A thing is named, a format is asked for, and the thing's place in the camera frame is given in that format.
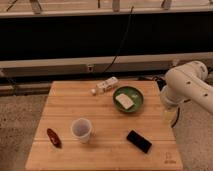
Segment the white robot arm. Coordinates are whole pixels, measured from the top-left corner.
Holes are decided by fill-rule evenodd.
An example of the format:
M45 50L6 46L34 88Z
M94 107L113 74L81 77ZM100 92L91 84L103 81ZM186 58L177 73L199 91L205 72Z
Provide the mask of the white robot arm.
M205 82L207 76L208 69L201 61L191 61L166 72L160 99L172 127L180 116L179 105L185 100L194 101L213 115L213 86Z

